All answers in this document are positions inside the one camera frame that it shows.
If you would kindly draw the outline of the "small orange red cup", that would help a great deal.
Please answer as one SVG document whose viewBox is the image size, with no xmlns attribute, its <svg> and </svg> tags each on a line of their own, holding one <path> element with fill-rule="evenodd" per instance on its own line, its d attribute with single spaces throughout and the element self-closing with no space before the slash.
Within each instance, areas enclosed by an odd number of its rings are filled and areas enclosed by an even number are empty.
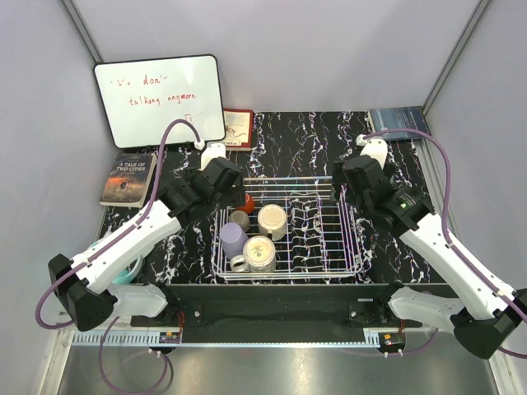
<svg viewBox="0 0 527 395">
<path fill-rule="evenodd" d="M 245 195 L 245 205 L 241 208 L 242 211 L 246 212 L 247 214 L 251 214 L 254 211 L 255 203 L 254 199 L 250 194 Z"/>
</svg>

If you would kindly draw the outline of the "lilac plastic cup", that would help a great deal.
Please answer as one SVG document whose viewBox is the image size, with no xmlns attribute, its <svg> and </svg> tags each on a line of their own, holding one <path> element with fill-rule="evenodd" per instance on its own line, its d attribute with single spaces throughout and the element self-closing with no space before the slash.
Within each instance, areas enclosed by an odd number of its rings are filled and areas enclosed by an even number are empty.
<svg viewBox="0 0 527 395">
<path fill-rule="evenodd" d="M 220 229 L 220 240 L 222 249 L 228 259 L 243 253 L 245 243 L 248 241 L 248 235 L 235 222 L 227 222 Z"/>
</svg>

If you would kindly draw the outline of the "beige ceramic mug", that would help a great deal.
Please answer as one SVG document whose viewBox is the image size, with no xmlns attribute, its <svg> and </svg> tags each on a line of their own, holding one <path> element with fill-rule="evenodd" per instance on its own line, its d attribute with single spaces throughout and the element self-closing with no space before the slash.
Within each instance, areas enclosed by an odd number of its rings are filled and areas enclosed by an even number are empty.
<svg viewBox="0 0 527 395">
<path fill-rule="evenodd" d="M 263 206 L 259 210 L 257 222 L 259 233 L 272 241 L 279 241 L 287 233 L 287 214 L 279 205 Z"/>
</svg>

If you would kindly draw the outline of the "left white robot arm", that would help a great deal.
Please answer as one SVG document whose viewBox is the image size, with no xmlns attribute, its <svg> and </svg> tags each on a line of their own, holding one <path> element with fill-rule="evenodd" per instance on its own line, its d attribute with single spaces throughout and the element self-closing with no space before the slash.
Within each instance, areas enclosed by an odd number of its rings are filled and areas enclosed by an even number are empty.
<svg viewBox="0 0 527 395">
<path fill-rule="evenodd" d="M 148 204 L 110 236 L 73 258 L 49 261 L 55 294 L 81 332 L 109 318 L 142 316 L 161 326 L 172 324 L 179 299 L 161 283 L 117 284 L 115 278 L 160 241 L 203 221 L 214 211 L 245 203 L 242 169 L 218 157 L 204 169 L 186 169 L 165 186 L 155 184 Z"/>
</svg>

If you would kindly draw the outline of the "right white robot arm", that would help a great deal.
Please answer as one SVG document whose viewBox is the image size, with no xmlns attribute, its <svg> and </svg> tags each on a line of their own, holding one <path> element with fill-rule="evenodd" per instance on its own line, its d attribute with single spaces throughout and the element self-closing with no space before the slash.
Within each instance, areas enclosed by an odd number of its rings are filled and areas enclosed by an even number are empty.
<svg viewBox="0 0 527 395">
<path fill-rule="evenodd" d="M 336 198 L 423 257 L 456 294 L 448 299 L 391 286 L 389 296 L 374 305 L 378 323 L 425 323 L 453 334 L 466 351 L 484 360 L 519 327 L 526 314 L 526 291 L 501 281 L 443 230 L 431 199 L 419 189 L 393 184 L 369 155 L 335 160 L 333 189 Z"/>
</svg>

